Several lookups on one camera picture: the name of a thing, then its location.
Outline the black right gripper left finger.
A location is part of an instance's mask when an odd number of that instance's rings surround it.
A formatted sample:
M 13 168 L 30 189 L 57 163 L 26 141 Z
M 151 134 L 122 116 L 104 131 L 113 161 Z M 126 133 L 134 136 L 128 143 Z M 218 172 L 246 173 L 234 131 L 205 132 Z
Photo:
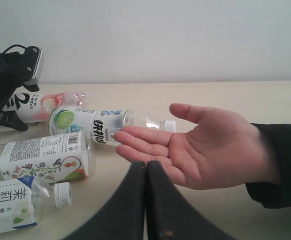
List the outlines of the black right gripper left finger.
M 146 165 L 133 162 L 103 207 L 66 240 L 142 240 Z

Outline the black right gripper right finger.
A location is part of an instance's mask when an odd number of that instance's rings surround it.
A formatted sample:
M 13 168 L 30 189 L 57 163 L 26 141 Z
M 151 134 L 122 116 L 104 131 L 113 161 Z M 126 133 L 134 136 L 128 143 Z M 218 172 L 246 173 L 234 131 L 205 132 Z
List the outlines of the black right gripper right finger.
M 177 190 L 161 163 L 147 164 L 145 186 L 149 240 L 233 240 L 203 217 Z

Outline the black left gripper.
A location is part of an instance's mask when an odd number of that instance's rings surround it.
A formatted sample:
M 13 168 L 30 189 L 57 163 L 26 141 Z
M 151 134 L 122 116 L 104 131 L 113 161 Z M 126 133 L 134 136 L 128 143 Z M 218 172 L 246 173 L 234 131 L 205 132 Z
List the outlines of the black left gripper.
M 24 87 L 30 92 L 40 90 L 38 84 L 26 86 L 21 79 L 20 61 L 23 54 L 0 53 L 0 126 L 17 131 L 26 131 L 28 125 L 18 117 L 15 110 L 3 111 L 4 105 L 19 87 Z

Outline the black sleeved forearm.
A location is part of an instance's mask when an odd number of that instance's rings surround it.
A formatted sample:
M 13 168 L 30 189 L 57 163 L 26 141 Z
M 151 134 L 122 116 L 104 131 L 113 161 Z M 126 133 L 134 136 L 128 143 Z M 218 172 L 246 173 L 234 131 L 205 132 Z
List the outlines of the black sleeved forearm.
M 291 124 L 259 124 L 260 130 L 274 153 L 280 185 L 269 182 L 246 183 L 249 196 L 267 209 L 291 207 Z

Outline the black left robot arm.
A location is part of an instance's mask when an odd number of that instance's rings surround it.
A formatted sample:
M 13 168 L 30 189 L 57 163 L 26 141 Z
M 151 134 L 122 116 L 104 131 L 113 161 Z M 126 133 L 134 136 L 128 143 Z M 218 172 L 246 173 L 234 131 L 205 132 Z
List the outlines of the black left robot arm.
M 21 120 L 16 110 L 4 111 L 4 106 L 19 108 L 24 100 L 13 97 L 17 88 L 24 87 L 30 92 L 40 90 L 39 80 L 44 65 L 42 48 L 31 45 L 13 44 L 0 52 L 0 126 L 17 131 L 26 131 L 27 124 Z

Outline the open human hand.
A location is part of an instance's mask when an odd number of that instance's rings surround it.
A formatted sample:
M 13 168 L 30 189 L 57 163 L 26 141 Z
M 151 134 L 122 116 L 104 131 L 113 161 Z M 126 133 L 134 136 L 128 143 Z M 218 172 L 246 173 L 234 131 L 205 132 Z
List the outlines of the open human hand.
M 158 161 L 174 184 L 194 190 L 281 183 L 268 141 L 240 114 L 182 103 L 169 110 L 195 127 L 171 133 L 125 126 L 114 135 L 117 153 L 129 162 Z

